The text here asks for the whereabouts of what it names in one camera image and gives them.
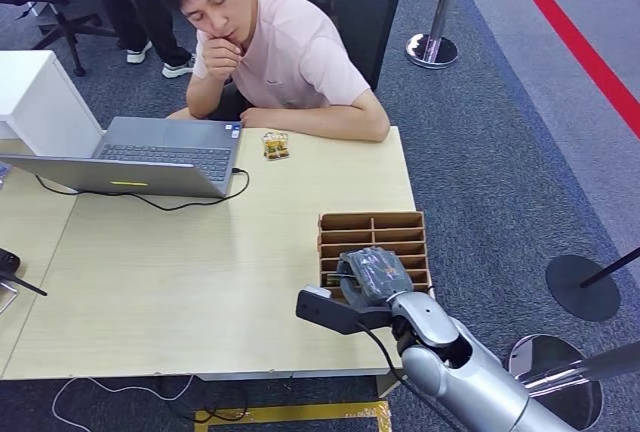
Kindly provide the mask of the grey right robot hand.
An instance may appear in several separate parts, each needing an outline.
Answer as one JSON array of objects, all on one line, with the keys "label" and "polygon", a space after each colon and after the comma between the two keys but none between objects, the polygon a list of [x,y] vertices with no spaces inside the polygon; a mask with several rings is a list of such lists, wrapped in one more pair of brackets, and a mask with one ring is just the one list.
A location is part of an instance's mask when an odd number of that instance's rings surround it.
[{"label": "grey right robot hand", "polygon": [[335,276],[346,301],[355,307],[384,305],[398,293],[414,290],[395,252],[376,246],[341,253]]}]

